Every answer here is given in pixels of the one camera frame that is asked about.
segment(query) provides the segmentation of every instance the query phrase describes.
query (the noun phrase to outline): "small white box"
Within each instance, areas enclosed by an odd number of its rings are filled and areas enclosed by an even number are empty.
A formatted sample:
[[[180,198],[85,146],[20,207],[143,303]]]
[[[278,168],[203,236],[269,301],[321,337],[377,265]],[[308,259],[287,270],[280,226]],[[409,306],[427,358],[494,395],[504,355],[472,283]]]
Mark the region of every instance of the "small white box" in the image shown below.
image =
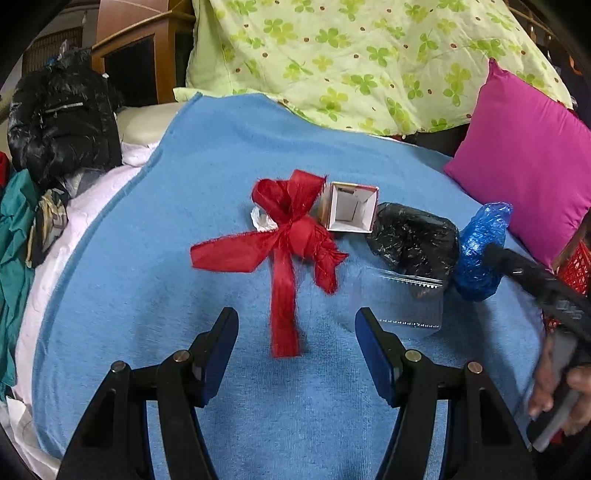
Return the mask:
[[[320,198],[319,221],[329,232],[371,233],[377,187],[333,181]]]

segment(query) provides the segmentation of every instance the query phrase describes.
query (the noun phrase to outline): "yellow-green bedsheet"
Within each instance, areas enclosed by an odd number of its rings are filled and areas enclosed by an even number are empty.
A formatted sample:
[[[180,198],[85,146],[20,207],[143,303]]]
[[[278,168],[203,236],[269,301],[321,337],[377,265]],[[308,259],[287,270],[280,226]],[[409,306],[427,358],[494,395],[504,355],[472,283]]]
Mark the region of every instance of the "yellow-green bedsheet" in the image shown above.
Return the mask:
[[[377,135],[469,122],[488,59],[571,108],[502,0],[193,0],[187,88],[262,92],[318,125]]]

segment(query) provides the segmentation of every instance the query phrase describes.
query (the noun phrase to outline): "pink pillow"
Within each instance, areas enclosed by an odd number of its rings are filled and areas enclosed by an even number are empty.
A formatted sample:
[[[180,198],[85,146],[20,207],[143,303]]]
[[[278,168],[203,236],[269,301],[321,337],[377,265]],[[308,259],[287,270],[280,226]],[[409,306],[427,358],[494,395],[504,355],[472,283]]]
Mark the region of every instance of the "pink pillow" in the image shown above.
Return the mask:
[[[489,62],[466,139],[444,168],[480,203],[509,202],[509,231],[549,267],[591,206],[591,131]]]

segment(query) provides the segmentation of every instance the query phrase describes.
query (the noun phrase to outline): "red ribbon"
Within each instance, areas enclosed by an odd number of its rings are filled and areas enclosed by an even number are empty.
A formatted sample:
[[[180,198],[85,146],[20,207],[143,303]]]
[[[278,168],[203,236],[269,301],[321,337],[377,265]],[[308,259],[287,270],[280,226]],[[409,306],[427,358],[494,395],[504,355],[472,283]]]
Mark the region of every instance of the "red ribbon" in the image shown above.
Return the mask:
[[[329,294],[337,290],[335,269],[348,256],[338,251],[326,228],[308,215],[325,181],[301,170],[294,170],[287,181],[260,180],[252,200],[275,220],[277,230],[224,236],[191,247],[193,267],[216,272],[250,273],[273,254],[271,352],[275,358],[300,353],[291,254],[314,261],[316,285]]]

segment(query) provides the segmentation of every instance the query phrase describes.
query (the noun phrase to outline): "blue blanket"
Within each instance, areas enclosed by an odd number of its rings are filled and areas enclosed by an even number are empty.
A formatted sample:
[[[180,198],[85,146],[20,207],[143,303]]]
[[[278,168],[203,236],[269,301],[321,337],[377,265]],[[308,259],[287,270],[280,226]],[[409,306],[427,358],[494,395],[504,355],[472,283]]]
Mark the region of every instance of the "blue blanket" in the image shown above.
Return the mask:
[[[433,212],[464,227],[479,204],[425,165],[447,157],[421,148],[316,127],[259,95],[194,98],[176,116],[148,165],[108,205],[80,242],[47,310],[33,372],[34,419],[43,449],[61,457],[87,402],[114,360],[161,362],[208,330],[223,306],[240,332],[218,396],[198,412],[220,479],[369,479],[397,415],[378,397],[351,324],[352,280],[381,265],[360,235],[327,296],[297,264],[302,356],[269,354],[271,269],[211,273],[191,267],[189,248],[252,229],[257,179],[295,168],[380,187],[380,200]],[[523,250],[512,240],[506,245]],[[450,290],[443,328],[406,342],[438,363],[480,360],[510,409],[539,349],[539,311],[503,281],[481,304]],[[427,479],[437,478],[446,405],[438,409]],[[154,469],[168,478],[156,410],[149,412]]]

